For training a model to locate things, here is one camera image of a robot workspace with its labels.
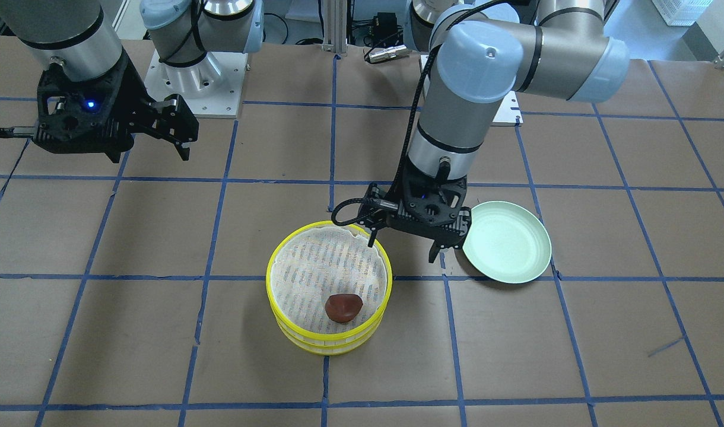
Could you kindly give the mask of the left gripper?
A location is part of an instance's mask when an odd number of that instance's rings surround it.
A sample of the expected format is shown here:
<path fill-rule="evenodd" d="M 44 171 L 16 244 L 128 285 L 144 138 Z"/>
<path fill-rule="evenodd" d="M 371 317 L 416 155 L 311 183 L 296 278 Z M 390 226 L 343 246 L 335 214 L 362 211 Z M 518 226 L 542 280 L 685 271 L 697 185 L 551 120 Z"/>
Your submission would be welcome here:
<path fill-rule="evenodd" d="M 462 248 L 472 224 L 471 208 L 464 206 L 468 191 L 465 177 L 438 181 L 422 173 L 413 163 L 404 163 L 386 195 L 397 203 L 386 214 L 386 226 L 432 241 L 428 262 L 433 264 L 443 250 Z M 379 226 L 369 229 L 368 247 L 376 242 Z"/>

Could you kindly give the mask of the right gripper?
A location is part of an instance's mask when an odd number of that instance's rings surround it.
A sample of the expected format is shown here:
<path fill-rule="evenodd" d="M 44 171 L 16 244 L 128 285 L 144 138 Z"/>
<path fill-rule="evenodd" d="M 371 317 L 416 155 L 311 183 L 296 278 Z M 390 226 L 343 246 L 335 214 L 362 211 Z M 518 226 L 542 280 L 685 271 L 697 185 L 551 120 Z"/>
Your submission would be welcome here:
<path fill-rule="evenodd" d="M 199 122 L 179 94 L 154 100 L 134 64 L 122 56 L 104 75 L 69 80 L 61 63 L 50 63 L 37 85 L 37 117 L 32 141 L 53 154 L 105 154 L 119 162 L 145 133 L 171 143 L 188 161 L 198 140 Z"/>

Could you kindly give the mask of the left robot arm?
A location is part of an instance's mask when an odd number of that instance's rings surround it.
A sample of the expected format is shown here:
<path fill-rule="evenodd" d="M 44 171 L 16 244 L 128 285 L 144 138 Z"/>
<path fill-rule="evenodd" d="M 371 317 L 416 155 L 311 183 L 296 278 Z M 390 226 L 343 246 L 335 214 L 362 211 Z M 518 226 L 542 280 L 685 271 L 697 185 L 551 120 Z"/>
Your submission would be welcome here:
<path fill-rule="evenodd" d="M 630 51 L 604 33 L 602 1 L 540 1 L 530 24 L 490 16 L 490 1 L 411 1 L 408 48 L 428 54 L 397 173 L 370 184 L 356 224 L 428 238 L 429 259 L 460 248 L 471 226 L 467 177 L 504 97 L 600 103 L 625 81 Z"/>

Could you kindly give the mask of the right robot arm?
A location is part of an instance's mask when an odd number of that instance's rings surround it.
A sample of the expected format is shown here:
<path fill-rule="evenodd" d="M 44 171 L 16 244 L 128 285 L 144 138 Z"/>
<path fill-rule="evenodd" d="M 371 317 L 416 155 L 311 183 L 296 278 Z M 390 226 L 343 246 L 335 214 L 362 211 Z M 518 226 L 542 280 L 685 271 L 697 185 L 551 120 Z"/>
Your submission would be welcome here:
<path fill-rule="evenodd" d="M 263 3 L 142 1 L 139 11 L 169 87 L 162 100 L 146 89 L 98 1 L 0 1 L 0 18 L 42 67 L 36 123 L 0 128 L 0 138 L 117 163 L 145 133 L 188 160 L 199 136 L 188 100 L 226 81 L 216 52 L 259 51 Z"/>

